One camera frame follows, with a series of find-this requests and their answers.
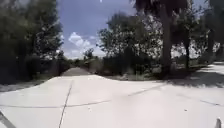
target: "concrete path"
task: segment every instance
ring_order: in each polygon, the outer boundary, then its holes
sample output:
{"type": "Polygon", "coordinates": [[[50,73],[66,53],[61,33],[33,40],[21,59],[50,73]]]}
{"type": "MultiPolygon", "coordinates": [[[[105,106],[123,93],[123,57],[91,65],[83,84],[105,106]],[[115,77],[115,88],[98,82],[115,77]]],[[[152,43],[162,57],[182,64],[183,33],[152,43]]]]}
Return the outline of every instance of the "concrete path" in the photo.
{"type": "Polygon", "coordinates": [[[214,64],[166,82],[56,77],[1,93],[0,111],[16,128],[214,128],[217,118],[224,121],[223,75],[224,66],[214,64]]]}

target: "blue sky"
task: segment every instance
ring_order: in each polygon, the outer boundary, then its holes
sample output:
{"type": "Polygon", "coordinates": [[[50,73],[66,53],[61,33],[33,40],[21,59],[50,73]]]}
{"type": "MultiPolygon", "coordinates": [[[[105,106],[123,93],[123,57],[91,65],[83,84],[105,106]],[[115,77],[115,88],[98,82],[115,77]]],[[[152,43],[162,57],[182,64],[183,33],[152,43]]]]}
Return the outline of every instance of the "blue sky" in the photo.
{"type": "MultiPolygon", "coordinates": [[[[194,0],[194,3],[198,6],[203,1],[194,0]]],[[[135,12],[130,0],[59,0],[65,56],[79,58],[89,48],[94,48],[95,55],[104,55],[95,46],[99,42],[97,32],[107,27],[108,19],[119,11],[127,14],[135,12]]]]}

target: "white cloud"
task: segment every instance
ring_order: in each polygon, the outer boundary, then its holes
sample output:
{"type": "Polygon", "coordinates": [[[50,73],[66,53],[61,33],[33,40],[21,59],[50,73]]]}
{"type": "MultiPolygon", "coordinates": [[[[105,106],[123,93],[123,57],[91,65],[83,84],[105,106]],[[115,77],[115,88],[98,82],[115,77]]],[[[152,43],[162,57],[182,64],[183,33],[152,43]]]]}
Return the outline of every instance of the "white cloud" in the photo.
{"type": "Polygon", "coordinates": [[[82,40],[82,37],[77,35],[76,32],[73,32],[70,37],[68,38],[68,40],[71,42],[71,43],[74,43],[76,44],[77,41],[79,40],[82,40]]]}
{"type": "Polygon", "coordinates": [[[99,39],[95,36],[89,36],[88,40],[84,39],[82,36],[78,35],[76,32],[73,32],[68,38],[68,41],[74,44],[74,49],[67,51],[65,53],[66,57],[71,59],[82,58],[83,53],[90,48],[94,49],[93,54],[96,56],[104,56],[105,53],[101,51],[99,47],[96,47],[96,43],[99,42],[99,39]]]}
{"type": "Polygon", "coordinates": [[[94,40],[94,39],[96,39],[96,37],[95,36],[90,36],[89,39],[94,40]]]}

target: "tree trunk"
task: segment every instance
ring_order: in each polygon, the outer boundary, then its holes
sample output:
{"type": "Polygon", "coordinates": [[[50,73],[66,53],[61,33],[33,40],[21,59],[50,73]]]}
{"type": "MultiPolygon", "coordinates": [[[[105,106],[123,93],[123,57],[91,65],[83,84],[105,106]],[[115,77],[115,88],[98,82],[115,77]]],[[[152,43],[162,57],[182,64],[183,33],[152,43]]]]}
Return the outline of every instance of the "tree trunk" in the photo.
{"type": "Polygon", "coordinates": [[[213,54],[214,44],[215,44],[215,41],[214,41],[214,31],[210,30],[210,32],[208,34],[208,48],[206,50],[209,55],[213,54]]]}
{"type": "Polygon", "coordinates": [[[220,43],[219,49],[216,52],[216,59],[223,60],[223,53],[224,53],[224,44],[220,43]]]}
{"type": "Polygon", "coordinates": [[[186,47],[186,63],[185,63],[185,68],[188,70],[189,69],[189,62],[190,62],[190,51],[189,47],[186,47]]]}
{"type": "Polygon", "coordinates": [[[170,73],[172,44],[170,42],[170,19],[165,5],[160,7],[160,16],[163,28],[162,74],[166,75],[170,73]]]}

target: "pavement crack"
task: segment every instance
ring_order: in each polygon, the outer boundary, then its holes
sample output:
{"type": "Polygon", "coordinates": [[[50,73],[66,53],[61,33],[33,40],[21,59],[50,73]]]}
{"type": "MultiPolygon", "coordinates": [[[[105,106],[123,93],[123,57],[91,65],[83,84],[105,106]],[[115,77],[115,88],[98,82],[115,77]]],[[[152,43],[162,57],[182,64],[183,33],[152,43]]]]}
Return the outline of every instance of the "pavement crack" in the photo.
{"type": "Polygon", "coordinates": [[[65,108],[66,108],[67,103],[68,103],[68,98],[69,98],[69,95],[70,95],[71,90],[72,90],[73,82],[74,82],[74,80],[72,80],[72,82],[71,82],[71,85],[70,85],[70,88],[69,88],[69,91],[68,91],[68,94],[67,94],[67,97],[66,97],[66,100],[65,100],[65,105],[63,106],[63,110],[62,110],[62,113],[61,113],[61,119],[60,119],[60,123],[59,123],[59,128],[61,128],[61,125],[62,125],[62,121],[63,121],[63,117],[64,117],[64,113],[65,113],[65,108]]]}
{"type": "Polygon", "coordinates": [[[63,108],[62,106],[15,106],[15,105],[3,105],[0,104],[0,107],[6,107],[6,108],[63,108]]]}
{"type": "Polygon", "coordinates": [[[197,98],[189,97],[189,96],[186,96],[186,95],[184,95],[184,94],[180,94],[180,93],[176,93],[175,95],[176,95],[176,96],[183,97],[183,98],[186,98],[186,99],[195,100],[195,101],[198,101],[198,102],[202,102],[202,103],[210,104],[210,105],[213,105],[213,106],[224,107],[224,105],[222,105],[222,104],[213,103],[213,102],[210,102],[210,101],[206,101],[206,100],[201,100],[201,99],[197,99],[197,98]]]}
{"type": "Polygon", "coordinates": [[[72,108],[72,107],[82,107],[82,106],[89,106],[89,105],[98,105],[98,104],[103,104],[103,103],[109,103],[109,102],[113,102],[113,101],[115,101],[117,99],[120,99],[120,98],[123,98],[123,97],[132,97],[132,96],[136,96],[136,95],[139,95],[139,94],[151,91],[151,90],[156,90],[156,89],[159,89],[160,87],[163,87],[163,86],[165,86],[165,85],[151,87],[151,88],[148,88],[148,89],[145,89],[145,90],[142,90],[142,91],[137,91],[137,92],[134,92],[134,93],[131,93],[131,94],[128,94],[128,95],[119,96],[119,97],[114,98],[114,99],[108,99],[108,100],[103,100],[103,101],[98,101],[98,102],[90,102],[90,103],[84,103],[84,104],[67,105],[66,107],[72,108]]]}

